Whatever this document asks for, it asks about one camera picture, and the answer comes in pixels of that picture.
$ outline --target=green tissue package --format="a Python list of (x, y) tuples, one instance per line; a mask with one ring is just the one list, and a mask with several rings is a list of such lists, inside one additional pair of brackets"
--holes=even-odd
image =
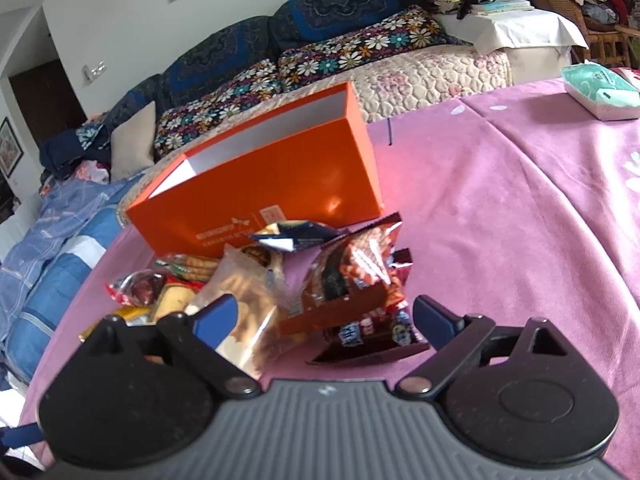
[(561, 70), (564, 88), (601, 121), (640, 117), (640, 93), (606, 67), (585, 61)]

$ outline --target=striped blanket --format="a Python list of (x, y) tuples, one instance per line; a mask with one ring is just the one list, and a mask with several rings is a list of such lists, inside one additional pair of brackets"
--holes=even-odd
[(2, 349), (22, 380), (30, 380), (62, 315), (121, 230), (115, 207), (137, 179), (55, 183), (40, 218), (2, 263)]

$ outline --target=pink bedsheet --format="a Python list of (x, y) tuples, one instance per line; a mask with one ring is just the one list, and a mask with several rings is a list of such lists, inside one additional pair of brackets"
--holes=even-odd
[[(640, 123), (601, 123), (553, 80), (451, 100), (369, 131), (386, 210), (401, 211), (399, 246), (411, 247), (415, 259), (409, 296), (427, 293), (459, 314), (482, 312), (499, 324), (550, 318), (618, 398), (620, 426), (606, 459), (629, 478), (640, 477), (640, 155), (633, 155), (640, 152)], [(78, 332), (110, 309), (101, 283), (151, 258), (132, 228), (117, 243), (60, 323), (31, 383), (23, 422), (34, 420)], [(393, 384), (424, 359), (306, 365), (317, 350), (309, 344), (284, 355), (264, 381)]]

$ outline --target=plastic wrapper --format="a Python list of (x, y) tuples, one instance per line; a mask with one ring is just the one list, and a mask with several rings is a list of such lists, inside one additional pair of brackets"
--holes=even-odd
[(200, 290), (202, 290), (202, 283), (184, 282), (169, 277), (156, 301), (156, 306), (149, 315), (149, 321), (155, 323), (161, 317), (173, 312), (184, 312)]
[(207, 283), (216, 272), (220, 260), (190, 254), (168, 254), (156, 265), (180, 280)]
[(393, 253), (399, 214), (383, 218), (327, 245), (311, 265), (299, 314), (280, 324), (283, 333), (323, 330), (329, 348), (315, 362), (338, 362), (402, 348), (428, 348), (415, 328), (403, 283), (408, 250)]
[(284, 284), (274, 283), (265, 267), (230, 246), (185, 312), (193, 315), (224, 294), (238, 301), (238, 323), (216, 351), (251, 377), (258, 379), (269, 362), (306, 339), (280, 335), (277, 325), (289, 316)]
[[(151, 308), (148, 306), (123, 306), (118, 310), (114, 310), (111, 312), (113, 316), (120, 316), (124, 319), (127, 326), (137, 326), (146, 324), (149, 322), (149, 314), (151, 313)], [(83, 343), (85, 340), (91, 335), (91, 332), (94, 331), (94, 328), (98, 325), (99, 321), (92, 324), (88, 329), (78, 335), (80, 341)]]
[(339, 235), (339, 231), (320, 222), (285, 220), (268, 225), (253, 234), (251, 239), (285, 253), (297, 253), (311, 247), (318, 247)]
[(105, 284), (113, 301), (122, 306), (152, 306), (166, 283), (166, 276), (154, 270), (139, 270)]

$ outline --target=beige pillow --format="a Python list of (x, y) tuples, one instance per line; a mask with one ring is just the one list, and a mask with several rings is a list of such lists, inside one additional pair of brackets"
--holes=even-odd
[(154, 164), (156, 102), (142, 108), (111, 134), (111, 181), (129, 178)]

